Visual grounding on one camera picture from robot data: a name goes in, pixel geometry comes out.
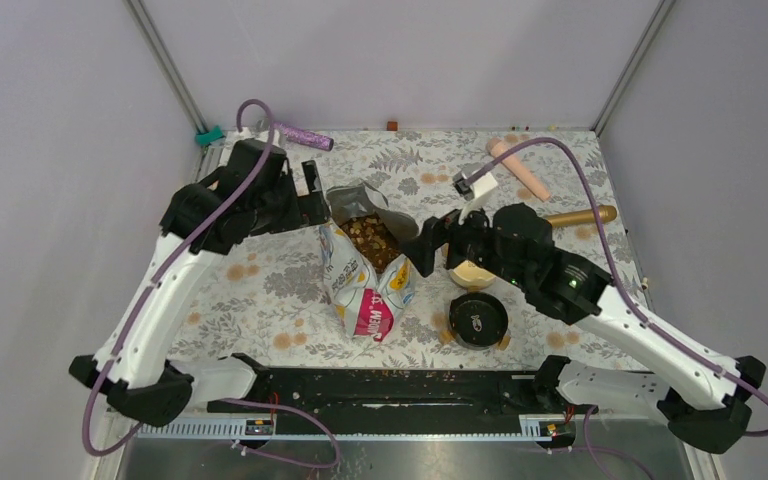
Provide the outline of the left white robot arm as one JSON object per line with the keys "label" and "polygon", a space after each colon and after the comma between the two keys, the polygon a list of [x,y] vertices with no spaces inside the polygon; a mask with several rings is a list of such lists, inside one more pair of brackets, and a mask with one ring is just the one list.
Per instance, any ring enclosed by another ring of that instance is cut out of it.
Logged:
{"label": "left white robot arm", "polygon": [[257,139],[236,141],[226,161],[172,197],[149,268],[128,312],[93,355],[69,373],[97,387],[125,417],[163,427],[185,409],[233,398],[256,411],[269,401],[264,367],[244,354],[176,361],[173,340],[191,303],[231,251],[251,237],[325,224],[330,211],[313,160],[302,162],[307,191],[296,189],[288,154]]}

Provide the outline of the cat print pet food bag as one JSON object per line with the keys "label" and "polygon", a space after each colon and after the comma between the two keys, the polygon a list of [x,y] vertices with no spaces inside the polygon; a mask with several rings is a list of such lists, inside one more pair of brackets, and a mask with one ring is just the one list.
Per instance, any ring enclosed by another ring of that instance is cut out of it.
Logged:
{"label": "cat print pet food bag", "polygon": [[418,234],[416,221],[394,210],[366,182],[334,187],[326,194],[331,219],[318,227],[322,281],[345,333],[383,341],[412,301],[418,273],[400,255],[378,274],[355,248],[340,225],[350,219],[379,215],[397,241]]}

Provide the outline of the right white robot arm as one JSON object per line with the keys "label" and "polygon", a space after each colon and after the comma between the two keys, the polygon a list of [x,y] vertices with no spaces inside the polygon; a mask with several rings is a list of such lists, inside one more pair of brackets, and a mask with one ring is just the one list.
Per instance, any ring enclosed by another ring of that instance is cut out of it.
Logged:
{"label": "right white robot arm", "polygon": [[446,248],[448,266],[477,265],[518,288],[539,313],[613,343],[644,366],[643,372],[610,370],[549,356],[532,381],[543,410],[594,406],[644,416],[712,454],[748,435],[749,401],[765,365],[719,354],[637,304],[597,264],[557,247],[550,223],[527,205],[429,218],[399,248],[422,276]]}

